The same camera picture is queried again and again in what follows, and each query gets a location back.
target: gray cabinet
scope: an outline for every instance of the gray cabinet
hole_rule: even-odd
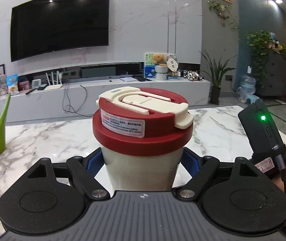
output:
[[[269,52],[266,64],[268,77],[264,88],[256,90],[258,96],[285,96],[286,94],[286,59],[273,51]]]

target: water bottle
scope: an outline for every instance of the water bottle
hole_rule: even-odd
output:
[[[256,79],[251,75],[252,67],[248,66],[246,75],[242,76],[240,87],[237,89],[239,101],[246,103],[247,95],[252,95],[256,91]]]

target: marble table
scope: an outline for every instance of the marble table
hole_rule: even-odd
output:
[[[241,110],[239,106],[190,110],[195,115],[194,132],[187,147],[199,156],[211,155],[223,162],[233,162],[238,156],[250,159],[252,149],[237,117]],[[286,135],[280,134],[286,144]],[[42,157],[65,162],[99,147],[91,119],[8,126],[6,142],[7,149],[0,155],[0,196]],[[174,185],[185,184],[190,178],[180,165]],[[96,179],[112,192],[105,167]],[[3,232],[0,223],[0,235]]]

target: wall-mounted tv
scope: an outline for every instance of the wall-mounted tv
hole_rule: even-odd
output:
[[[12,9],[11,61],[108,45],[110,0],[33,0]]]

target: white marble wall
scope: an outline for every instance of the white marble wall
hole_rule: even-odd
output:
[[[200,63],[201,0],[110,0],[109,46],[11,62],[11,9],[27,1],[30,0],[0,0],[0,64],[6,65],[8,75],[86,63],[143,61],[145,52],[177,53],[180,62]]]

